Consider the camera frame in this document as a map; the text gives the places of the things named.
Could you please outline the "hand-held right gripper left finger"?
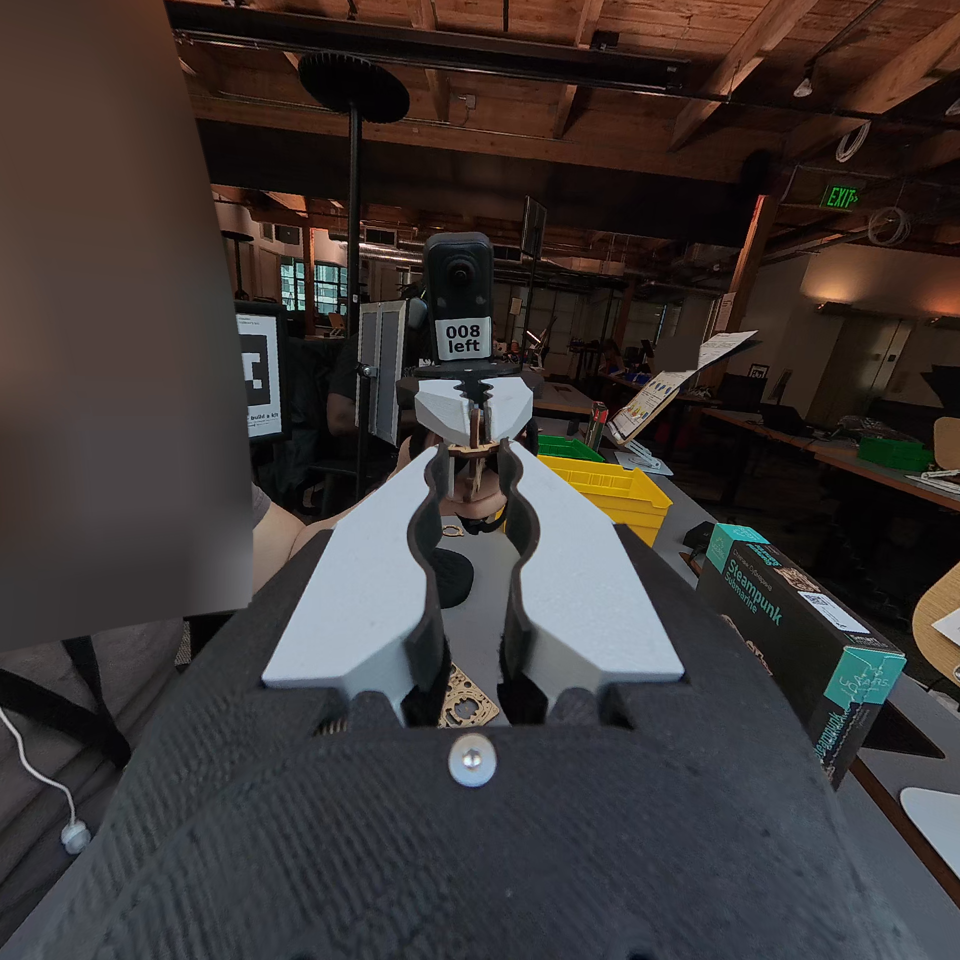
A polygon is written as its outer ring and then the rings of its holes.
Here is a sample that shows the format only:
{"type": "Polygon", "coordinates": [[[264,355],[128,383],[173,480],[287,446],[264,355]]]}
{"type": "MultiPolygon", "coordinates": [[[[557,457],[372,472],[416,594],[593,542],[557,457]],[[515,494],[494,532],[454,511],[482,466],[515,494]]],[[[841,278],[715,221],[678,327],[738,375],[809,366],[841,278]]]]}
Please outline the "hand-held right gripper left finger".
{"type": "Polygon", "coordinates": [[[437,721],[450,672],[436,574],[450,453],[423,450],[337,522],[265,666],[276,690],[383,694],[403,726],[437,721]]]}

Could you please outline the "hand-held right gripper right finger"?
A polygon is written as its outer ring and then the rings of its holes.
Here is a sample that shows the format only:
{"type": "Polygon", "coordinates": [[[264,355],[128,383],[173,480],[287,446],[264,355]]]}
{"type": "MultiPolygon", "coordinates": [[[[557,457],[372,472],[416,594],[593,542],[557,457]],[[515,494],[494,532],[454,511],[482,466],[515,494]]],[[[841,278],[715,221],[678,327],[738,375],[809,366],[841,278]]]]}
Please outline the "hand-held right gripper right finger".
{"type": "Polygon", "coordinates": [[[511,724],[539,724],[569,690],[672,684],[686,670],[634,564],[647,549],[524,445],[503,440],[503,531],[517,553],[499,650],[511,724]]]}

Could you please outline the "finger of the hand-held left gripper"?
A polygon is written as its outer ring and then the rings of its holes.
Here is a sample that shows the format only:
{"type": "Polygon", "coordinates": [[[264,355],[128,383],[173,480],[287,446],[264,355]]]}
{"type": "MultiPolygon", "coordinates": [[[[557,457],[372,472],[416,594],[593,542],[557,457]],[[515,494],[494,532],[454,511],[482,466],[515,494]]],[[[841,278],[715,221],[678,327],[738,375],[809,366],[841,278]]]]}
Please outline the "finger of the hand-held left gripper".
{"type": "Polygon", "coordinates": [[[471,448],[472,406],[462,377],[415,378],[416,421],[445,443],[471,448]]]}
{"type": "Polygon", "coordinates": [[[516,439],[532,419],[533,401],[533,391],[521,377],[486,379],[487,440],[516,439]]]}

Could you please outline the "small wooden model part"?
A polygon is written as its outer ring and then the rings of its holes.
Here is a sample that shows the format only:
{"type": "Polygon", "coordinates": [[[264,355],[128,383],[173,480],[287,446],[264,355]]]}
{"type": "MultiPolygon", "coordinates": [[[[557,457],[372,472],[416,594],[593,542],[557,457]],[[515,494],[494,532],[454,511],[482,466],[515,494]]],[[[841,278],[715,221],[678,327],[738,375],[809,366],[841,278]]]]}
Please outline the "small wooden model part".
{"type": "Polygon", "coordinates": [[[481,499],[482,483],[488,462],[498,453],[499,439],[490,439],[486,414],[478,406],[470,408],[466,443],[451,443],[450,497],[462,503],[481,499]]]}

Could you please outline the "black teal model kit box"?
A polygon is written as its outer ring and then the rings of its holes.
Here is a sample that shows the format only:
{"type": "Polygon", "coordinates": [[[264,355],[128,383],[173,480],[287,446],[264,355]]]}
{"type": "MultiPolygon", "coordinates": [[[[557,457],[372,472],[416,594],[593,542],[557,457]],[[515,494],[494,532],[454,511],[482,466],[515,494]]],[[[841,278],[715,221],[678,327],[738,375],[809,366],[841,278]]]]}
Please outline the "black teal model kit box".
{"type": "Polygon", "coordinates": [[[772,676],[838,789],[906,656],[754,529],[713,526],[697,592],[772,676]]]}

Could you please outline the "person's left hand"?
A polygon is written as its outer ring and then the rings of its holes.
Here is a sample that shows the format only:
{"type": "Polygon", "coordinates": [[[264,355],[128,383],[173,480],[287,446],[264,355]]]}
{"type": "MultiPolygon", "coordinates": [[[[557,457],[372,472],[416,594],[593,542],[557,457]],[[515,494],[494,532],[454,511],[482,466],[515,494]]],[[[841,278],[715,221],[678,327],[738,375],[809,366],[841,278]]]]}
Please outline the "person's left hand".
{"type": "MultiPolygon", "coordinates": [[[[403,470],[425,446],[435,445],[438,438],[427,432],[424,439],[405,438],[398,452],[393,473],[403,470]]],[[[492,465],[484,465],[479,486],[474,489],[474,468],[463,465],[456,473],[448,496],[441,499],[438,510],[443,518],[458,518],[466,522],[493,522],[500,518],[507,505],[507,496],[499,486],[497,472],[492,465]]]]}

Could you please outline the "green plastic bin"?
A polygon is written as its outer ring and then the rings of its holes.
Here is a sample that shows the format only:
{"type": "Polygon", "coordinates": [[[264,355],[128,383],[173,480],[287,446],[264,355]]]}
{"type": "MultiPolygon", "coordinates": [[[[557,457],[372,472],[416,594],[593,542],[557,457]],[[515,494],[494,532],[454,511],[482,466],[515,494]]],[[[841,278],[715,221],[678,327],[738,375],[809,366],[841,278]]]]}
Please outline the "green plastic bin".
{"type": "Polygon", "coordinates": [[[547,434],[539,434],[537,437],[537,456],[541,459],[568,459],[592,463],[606,462],[602,455],[585,444],[580,438],[547,434]]]}
{"type": "Polygon", "coordinates": [[[921,474],[934,464],[931,450],[920,441],[897,438],[861,438],[857,458],[883,468],[921,474]]]}

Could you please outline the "grey framed panel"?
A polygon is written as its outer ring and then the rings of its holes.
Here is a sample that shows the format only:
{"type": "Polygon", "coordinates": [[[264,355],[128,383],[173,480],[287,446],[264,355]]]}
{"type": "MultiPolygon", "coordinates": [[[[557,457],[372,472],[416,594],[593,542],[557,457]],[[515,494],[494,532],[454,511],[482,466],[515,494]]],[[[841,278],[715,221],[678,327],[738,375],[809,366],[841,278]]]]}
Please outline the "grey framed panel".
{"type": "Polygon", "coordinates": [[[403,376],[407,301],[364,304],[357,342],[360,368],[357,399],[366,398],[366,432],[399,445],[397,381],[403,376]]]}

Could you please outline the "black textured oval object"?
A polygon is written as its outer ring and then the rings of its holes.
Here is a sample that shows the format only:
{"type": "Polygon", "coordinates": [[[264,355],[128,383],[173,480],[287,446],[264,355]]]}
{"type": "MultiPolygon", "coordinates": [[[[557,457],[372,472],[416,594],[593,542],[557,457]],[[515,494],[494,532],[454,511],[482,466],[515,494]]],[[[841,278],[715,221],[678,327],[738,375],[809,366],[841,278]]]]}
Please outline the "black textured oval object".
{"type": "Polygon", "coordinates": [[[460,553],[438,547],[432,551],[430,565],[435,573],[440,608],[446,610],[463,604],[474,585],[471,561],[460,553]]]}

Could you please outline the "yellow plastic bin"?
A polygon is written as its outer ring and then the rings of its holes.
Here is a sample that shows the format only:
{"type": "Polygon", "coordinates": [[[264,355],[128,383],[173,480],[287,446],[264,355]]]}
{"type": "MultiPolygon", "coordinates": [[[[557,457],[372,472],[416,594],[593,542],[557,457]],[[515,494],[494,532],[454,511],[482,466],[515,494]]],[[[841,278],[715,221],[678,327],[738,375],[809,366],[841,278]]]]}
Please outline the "yellow plastic bin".
{"type": "Polygon", "coordinates": [[[647,546],[655,545],[672,501],[643,471],[544,454],[538,459],[615,524],[629,527],[647,546]]]}

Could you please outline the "long instruction sheet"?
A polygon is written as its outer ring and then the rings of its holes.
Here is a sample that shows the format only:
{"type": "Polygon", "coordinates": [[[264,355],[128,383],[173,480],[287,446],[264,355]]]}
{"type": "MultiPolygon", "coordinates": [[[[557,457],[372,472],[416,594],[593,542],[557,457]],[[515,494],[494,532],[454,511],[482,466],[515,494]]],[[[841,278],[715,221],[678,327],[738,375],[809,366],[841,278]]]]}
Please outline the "long instruction sheet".
{"type": "Polygon", "coordinates": [[[654,375],[608,422],[610,438],[624,447],[678,397],[690,378],[730,354],[750,350],[758,331],[721,332],[700,342],[696,336],[669,337],[654,350],[654,375]]]}

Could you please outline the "laser-cut plywood sheet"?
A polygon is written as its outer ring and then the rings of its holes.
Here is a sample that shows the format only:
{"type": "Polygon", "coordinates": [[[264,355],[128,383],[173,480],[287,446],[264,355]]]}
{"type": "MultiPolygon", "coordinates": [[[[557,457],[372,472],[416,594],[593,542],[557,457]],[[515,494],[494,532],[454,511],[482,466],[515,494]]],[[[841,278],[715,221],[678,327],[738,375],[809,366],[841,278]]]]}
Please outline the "laser-cut plywood sheet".
{"type": "Polygon", "coordinates": [[[450,673],[438,717],[439,729],[483,727],[500,714],[500,708],[455,663],[450,673]]]}

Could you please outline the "printed marker sign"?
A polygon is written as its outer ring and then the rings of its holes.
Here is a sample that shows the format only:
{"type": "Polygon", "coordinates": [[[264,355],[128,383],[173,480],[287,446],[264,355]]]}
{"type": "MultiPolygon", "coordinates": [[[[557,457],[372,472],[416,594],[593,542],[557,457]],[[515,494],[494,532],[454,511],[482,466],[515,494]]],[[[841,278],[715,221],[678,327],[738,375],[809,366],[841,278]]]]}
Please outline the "printed marker sign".
{"type": "Polygon", "coordinates": [[[249,443],[260,445],[291,435],[288,312],[277,303],[235,299],[246,387],[249,443]]]}

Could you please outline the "black floor lamp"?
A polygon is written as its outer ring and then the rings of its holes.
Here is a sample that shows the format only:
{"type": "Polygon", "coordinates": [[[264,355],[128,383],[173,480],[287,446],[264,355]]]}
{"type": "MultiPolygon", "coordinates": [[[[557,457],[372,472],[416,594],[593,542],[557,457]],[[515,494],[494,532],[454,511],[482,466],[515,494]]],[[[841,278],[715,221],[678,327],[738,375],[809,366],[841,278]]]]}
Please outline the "black floor lamp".
{"type": "Polygon", "coordinates": [[[303,56],[297,67],[306,92],[335,114],[345,114],[349,127],[349,181],[346,241],[346,326],[361,330],[360,229],[363,123],[396,123],[407,114],[409,93],[382,66],[354,54],[319,52],[303,56]]]}
{"type": "Polygon", "coordinates": [[[232,244],[233,265],[234,265],[234,300],[237,302],[249,302],[251,297],[246,291],[243,279],[243,265],[241,255],[241,245],[252,244],[254,237],[241,231],[222,229],[222,238],[225,242],[232,244]]]}

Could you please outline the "long wooden desk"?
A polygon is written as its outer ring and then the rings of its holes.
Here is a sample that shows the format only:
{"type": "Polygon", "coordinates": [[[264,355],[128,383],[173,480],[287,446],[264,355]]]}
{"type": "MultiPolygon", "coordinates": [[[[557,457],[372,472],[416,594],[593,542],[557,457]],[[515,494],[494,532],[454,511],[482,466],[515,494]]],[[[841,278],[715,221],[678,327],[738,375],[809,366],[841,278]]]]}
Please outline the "long wooden desk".
{"type": "Polygon", "coordinates": [[[736,440],[734,466],[726,479],[719,500],[712,502],[714,506],[733,507],[736,504],[738,489],[747,469],[749,451],[754,440],[762,439],[808,453],[816,462],[832,469],[860,476],[874,484],[930,502],[939,508],[954,513],[959,512],[957,492],[922,484],[918,473],[896,470],[865,461],[857,456],[856,450],[848,449],[837,441],[788,435],[767,428],[761,422],[753,420],[752,414],[745,412],[707,409],[701,414],[701,420],[707,419],[730,426],[741,433],[736,440]]]}

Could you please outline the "white stand base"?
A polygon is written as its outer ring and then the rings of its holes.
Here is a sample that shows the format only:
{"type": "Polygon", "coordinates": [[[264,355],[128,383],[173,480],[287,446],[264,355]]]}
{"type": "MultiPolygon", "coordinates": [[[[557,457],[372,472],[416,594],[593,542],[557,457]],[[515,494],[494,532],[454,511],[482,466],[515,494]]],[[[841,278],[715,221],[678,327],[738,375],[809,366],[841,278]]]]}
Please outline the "white stand base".
{"type": "Polygon", "coordinates": [[[959,877],[959,794],[906,787],[900,805],[943,863],[959,877]]]}

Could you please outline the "person's grey clothing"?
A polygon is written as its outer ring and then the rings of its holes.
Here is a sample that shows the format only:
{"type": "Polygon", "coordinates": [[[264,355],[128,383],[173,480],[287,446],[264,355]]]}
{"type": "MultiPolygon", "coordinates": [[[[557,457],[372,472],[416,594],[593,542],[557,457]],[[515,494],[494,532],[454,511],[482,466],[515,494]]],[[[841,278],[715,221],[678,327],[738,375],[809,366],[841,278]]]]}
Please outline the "person's grey clothing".
{"type": "Polygon", "coordinates": [[[98,831],[183,634],[174,618],[2,654],[3,942],[76,859],[71,820],[98,831]]]}

